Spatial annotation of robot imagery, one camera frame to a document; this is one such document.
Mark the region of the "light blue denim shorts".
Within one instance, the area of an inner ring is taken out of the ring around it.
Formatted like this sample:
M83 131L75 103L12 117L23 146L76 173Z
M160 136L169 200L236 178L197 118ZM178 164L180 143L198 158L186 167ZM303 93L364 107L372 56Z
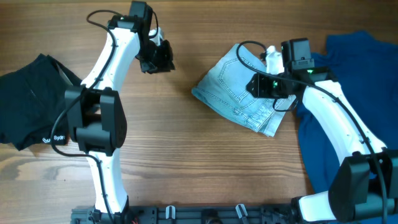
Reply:
M257 133L273 137L295 96L279 100L255 98L246 85L254 72L241 60L262 71L262 62L247 48L235 44L203 79L192 88L192 94L224 118Z

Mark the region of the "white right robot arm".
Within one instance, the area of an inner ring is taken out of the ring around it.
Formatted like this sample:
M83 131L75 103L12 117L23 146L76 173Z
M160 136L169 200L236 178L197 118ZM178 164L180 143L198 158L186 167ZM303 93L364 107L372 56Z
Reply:
M247 63L246 85L255 98L294 95L320 123L340 167L327 191L293 198L290 223L355 222L397 214L397 151L388 149L364 124L328 67L318 67L308 39L281 43L282 71L276 75Z

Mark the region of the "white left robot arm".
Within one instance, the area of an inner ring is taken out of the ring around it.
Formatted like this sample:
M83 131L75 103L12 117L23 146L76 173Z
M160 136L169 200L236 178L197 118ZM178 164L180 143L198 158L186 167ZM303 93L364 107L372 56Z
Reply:
M170 72L172 48L164 39L154 10L144 1L132 1L127 15L114 12L104 26L107 39L90 74L78 87L65 92L65 111L71 140L78 144L77 157L87 159L96 201L74 209L72 223L135 223L121 177L120 150L127 135L127 120L119 92L133 60L141 72Z

